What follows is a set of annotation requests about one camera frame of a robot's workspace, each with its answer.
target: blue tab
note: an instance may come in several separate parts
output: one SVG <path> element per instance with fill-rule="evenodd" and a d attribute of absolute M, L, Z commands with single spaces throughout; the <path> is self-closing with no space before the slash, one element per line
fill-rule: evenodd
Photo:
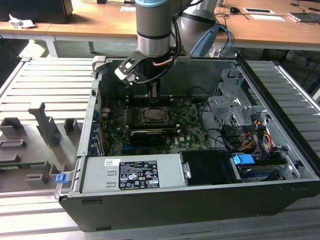
<path fill-rule="evenodd" d="M 233 161 L 238 164 L 255 164 L 254 158 L 250 154 L 237 154 L 233 157 Z"/>
<path fill-rule="evenodd" d="M 69 174 L 60 173 L 55 177 L 56 184 L 67 184 L 69 183 Z"/>

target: metal bracket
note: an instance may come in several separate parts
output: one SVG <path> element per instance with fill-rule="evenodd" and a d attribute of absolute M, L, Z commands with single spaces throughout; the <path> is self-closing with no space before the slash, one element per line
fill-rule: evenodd
<path fill-rule="evenodd" d="M 147 59 L 147 56 L 144 56 L 139 51 L 134 51 L 131 56 L 128 56 L 118 67 L 120 72 L 124 75 L 128 75 L 142 60 Z"/>

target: warning label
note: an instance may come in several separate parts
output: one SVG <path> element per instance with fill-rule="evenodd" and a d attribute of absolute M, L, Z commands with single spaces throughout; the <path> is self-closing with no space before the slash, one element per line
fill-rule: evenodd
<path fill-rule="evenodd" d="M 121 190 L 159 187 L 157 161 L 120 162 L 119 188 Z"/>

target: white paper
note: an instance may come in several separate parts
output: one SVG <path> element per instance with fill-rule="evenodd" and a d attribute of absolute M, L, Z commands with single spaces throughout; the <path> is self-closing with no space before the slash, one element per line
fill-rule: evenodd
<path fill-rule="evenodd" d="M 9 14 L 9 16 L 10 16 L 9 23 L 17 29 L 32 28 L 36 26 L 31 20 L 20 20 L 18 18 L 11 16 L 11 14 Z"/>
<path fill-rule="evenodd" d="M 121 12 L 135 12 L 136 8 L 134 6 L 122 6 L 120 11 Z"/>
<path fill-rule="evenodd" d="M 104 160 L 104 166 L 110 167 L 110 166 L 119 166 L 121 159 L 105 159 Z"/>
<path fill-rule="evenodd" d="M 250 14 L 255 20 L 286 21 L 280 16 Z"/>

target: gray robot arm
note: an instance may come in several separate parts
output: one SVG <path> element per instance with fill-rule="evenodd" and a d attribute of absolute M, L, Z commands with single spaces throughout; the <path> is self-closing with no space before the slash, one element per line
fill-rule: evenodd
<path fill-rule="evenodd" d="M 189 18 L 191 21 L 205 20 L 207 30 L 215 23 L 212 18 L 217 0 L 136 0 L 135 3 L 137 51 L 115 71 L 125 84 L 144 84 L 158 80 L 173 65 L 183 42 L 178 34 L 180 41 L 179 44 L 176 42 L 177 49 L 175 53 L 170 51 L 172 25 L 176 22 L 174 16 L 178 12 L 186 10 L 182 18 Z"/>

